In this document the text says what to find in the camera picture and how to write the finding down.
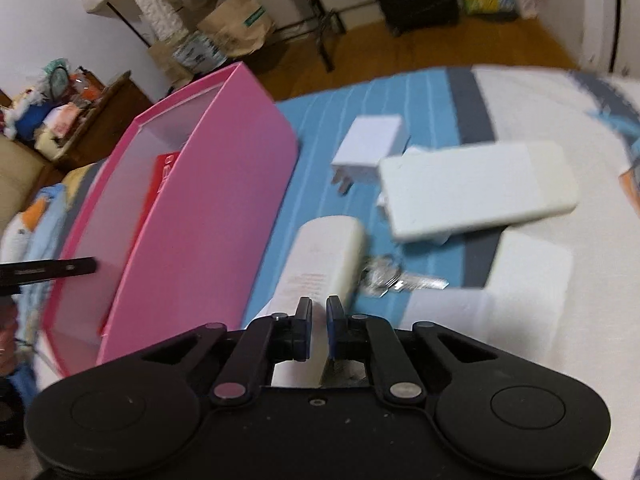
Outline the silver key bunch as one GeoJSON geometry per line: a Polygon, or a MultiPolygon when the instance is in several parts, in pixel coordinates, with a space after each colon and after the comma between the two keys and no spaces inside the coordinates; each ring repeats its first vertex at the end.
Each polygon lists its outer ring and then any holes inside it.
{"type": "Polygon", "coordinates": [[[383,297],[388,292],[444,290],[448,286],[449,282],[444,278],[406,271],[392,255],[384,255],[367,258],[358,288],[364,296],[383,297]]]}

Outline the dark wooden cabinet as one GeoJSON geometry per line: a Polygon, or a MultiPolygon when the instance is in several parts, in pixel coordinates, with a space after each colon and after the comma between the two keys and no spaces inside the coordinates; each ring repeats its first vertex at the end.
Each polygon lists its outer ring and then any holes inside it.
{"type": "Polygon", "coordinates": [[[2,134],[1,170],[32,170],[39,174],[47,164],[70,171],[98,162],[111,155],[134,118],[152,104],[130,79],[130,73],[123,73],[80,111],[60,144],[45,141],[44,134],[38,134],[32,141],[19,136],[10,140],[2,134]]]}

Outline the pink cardboard box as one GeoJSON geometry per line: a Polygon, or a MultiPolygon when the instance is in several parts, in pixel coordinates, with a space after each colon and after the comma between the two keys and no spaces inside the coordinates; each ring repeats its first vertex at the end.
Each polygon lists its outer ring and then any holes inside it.
{"type": "Polygon", "coordinates": [[[52,286],[42,325],[61,372],[209,322],[239,328],[297,155],[290,123],[241,63],[139,115],[62,246],[98,268],[52,286]]]}

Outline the white remote control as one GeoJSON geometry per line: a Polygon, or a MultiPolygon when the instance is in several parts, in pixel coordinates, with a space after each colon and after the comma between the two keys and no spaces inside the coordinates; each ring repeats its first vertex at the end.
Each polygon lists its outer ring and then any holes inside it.
{"type": "Polygon", "coordinates": [[[551,141],[475,143],[387,157],[378,178],[399,243],[568,214],[579,200],[564,151],[551,141]]]}

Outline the brown paper bag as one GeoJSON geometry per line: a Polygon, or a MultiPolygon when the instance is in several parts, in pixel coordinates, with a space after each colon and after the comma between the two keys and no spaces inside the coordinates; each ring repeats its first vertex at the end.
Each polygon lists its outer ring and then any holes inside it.
{"type": "Polygon", "coordinates": [[[258,0],[222,0],[198,23],[198,30],[228,58],[242,58],[261,49],[275,29],[258,0]]]}

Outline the cream TCL remote control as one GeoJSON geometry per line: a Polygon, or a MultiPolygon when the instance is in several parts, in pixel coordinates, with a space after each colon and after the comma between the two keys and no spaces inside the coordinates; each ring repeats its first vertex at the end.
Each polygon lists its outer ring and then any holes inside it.
{"type": "Polygon", "coordinates": [[[276,291],[258,314],[293,314],[300,298],[310,298],[314,303],[310,359],[278,364],[274,368],[271,385],[293,388],[321,386],[329,359],[326,300],[329,296],[337,296],[344,307],[349,305],[360,277],[367,242],[366,228],[355,217],[315,218],[299,228],[276,291]]]}

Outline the striped blue white bedsheet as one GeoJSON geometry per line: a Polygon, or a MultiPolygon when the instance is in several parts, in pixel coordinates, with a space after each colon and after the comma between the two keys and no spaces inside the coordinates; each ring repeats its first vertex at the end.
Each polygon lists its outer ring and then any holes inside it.
{"type": "Polygon", "coordinates": [[[302,263],[391,254],[441,292],[356,295],[584,380],[612,432],[597,468],[639,473],[637,81],[433,68],[274,102],[236,64],[138,116],[77,204],[60,188],[27,255],[95,256],[88,280],[30,285],[20,333],[90,365],[209,318],[231,327],[300,292],[352,287],[302,263]]]}

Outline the white rectangular box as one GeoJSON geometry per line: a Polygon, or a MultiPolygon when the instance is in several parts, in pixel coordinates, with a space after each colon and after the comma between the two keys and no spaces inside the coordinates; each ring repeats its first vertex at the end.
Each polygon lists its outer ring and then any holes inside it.
{"type": "Polygon", "coordinates": [[[548,362],[570,289],[570,250],[507,230],[483,288],[419,289],[399,327],[434,322],[538,364],[548,362]]]}

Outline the white charger plug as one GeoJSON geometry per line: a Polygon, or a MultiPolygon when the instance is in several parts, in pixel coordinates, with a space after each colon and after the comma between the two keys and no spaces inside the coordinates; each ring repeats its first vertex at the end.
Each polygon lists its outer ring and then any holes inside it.
{"type": "Polygon", "coordinates": [[[345,195],[354,183],[378,182],[378,164],[405,151],[410,136],[401,115],[359,115],[332,159],[332,183],[345,195]]]}

